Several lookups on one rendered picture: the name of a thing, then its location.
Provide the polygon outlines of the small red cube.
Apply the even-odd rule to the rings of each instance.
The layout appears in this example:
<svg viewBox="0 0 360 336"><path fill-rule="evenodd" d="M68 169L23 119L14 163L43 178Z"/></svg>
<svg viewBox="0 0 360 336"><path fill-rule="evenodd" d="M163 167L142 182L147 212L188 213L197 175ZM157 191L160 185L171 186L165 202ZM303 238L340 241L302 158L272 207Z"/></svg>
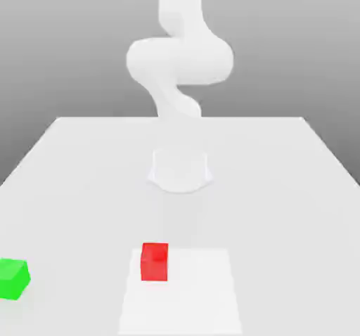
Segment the small red cube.
<svg viewBox="0 0 360 336"><path fill-rule="evenodd" d="M141 250L141 280L167 281L168 243L144 243Z"/></svg>

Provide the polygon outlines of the small green cube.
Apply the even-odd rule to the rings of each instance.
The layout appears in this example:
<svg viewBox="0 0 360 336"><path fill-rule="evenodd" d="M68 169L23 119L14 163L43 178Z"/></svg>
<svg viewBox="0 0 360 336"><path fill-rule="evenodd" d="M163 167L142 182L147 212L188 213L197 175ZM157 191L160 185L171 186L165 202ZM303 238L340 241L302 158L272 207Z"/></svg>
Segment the small green cube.
<svg viewBox="0 0 360 336"><path fill-rule="evenodd" d="M0 258L0 299L19 299L30 281L25 260Z"/></svg>

